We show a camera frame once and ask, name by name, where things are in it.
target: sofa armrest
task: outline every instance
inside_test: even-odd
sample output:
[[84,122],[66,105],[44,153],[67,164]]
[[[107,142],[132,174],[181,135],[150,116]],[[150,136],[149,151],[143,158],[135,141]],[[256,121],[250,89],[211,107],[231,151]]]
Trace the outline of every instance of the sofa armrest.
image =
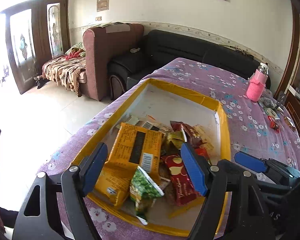
[[111,61],[125,67],[130,74],[150,67],[150,59],[141,50],[136,53],[128,52],[114,57]]
[[143,31],[141,24],[117,24],[92,27],[84,32],[89,97],[101,100],[109,94],[107,63],[111,58],[135,48],[143,37]]

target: black leather sofa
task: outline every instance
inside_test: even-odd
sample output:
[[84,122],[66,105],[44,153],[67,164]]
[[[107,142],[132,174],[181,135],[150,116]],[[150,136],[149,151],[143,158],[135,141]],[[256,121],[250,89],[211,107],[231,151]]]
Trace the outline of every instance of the black leather sofa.
[[[141,40],[140,51],[112,58],[107,65],[112,98],[116,99],[154,70],[182,57],[228,70],[248,79],[259,66],[252,56],[181,34],[152,30]],[[270,78],[266,82],[269,89]]]

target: white wall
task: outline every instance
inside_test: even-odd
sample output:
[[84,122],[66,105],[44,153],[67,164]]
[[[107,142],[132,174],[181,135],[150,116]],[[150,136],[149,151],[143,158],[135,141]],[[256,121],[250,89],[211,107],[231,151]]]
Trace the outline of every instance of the white wall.
[[[290,0],[69,0],[69,28],[110,21],[148,21],[183,25],[231,39],[285,69],[292,36]],[[101,22],[95,17],[102,16]],[[275,90],[281,74],[271,77]]]

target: pink thermos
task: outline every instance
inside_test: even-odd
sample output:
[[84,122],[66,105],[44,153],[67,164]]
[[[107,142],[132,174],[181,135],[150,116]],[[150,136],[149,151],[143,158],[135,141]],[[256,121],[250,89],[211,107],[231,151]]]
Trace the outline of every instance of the pink thermos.
[[262,92],[266,86],[266,81],[268,78],[268,66],[264,63],[260,63],[259,67],[256,69],[256,72],[252,75],[251,79],[249,80],[250,84],[247,89],[247,97],[257,102]]

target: red snack package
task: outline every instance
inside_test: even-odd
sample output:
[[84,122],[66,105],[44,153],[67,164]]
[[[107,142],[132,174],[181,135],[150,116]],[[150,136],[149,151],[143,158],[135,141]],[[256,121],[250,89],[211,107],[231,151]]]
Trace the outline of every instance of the red snack package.
[[268,115],[268,119],[270,120],[270,127],[275,129],[277,133],[280,133],[280,126],[274,121],[274,118]]
[[195,149],[194,152],[195,152],[197,155],[200,155],[200,156],[205,157],[206,160],[207,160],[207,162],[208,162],[210,165],[212,165],[212,164],[211,164],[211,160],[210,160],[210,158],[209,158],[209,155],[208,155],[208,153],[207,153],[207,149],[206,149],[206,148],[200,147],[200,148]]
[[195,200],[198,193],[194,190],[182,159],[178,155],[169,155],[162,157],[162,160],[171,174],[170,179],[176,194],[176,204],[181,206]]
[[280,126],[275,121],[270,121],[270,127],[275,129],[277,133],[280,133]]
[[186,133],[187,141],[194,149],[199,148],[200,145],[203,144],[200,133],[198,133],[197,130],[194,129],[191,125],[175,121],[170,121],[170,125],[175,132],[182,131],[183,128]]

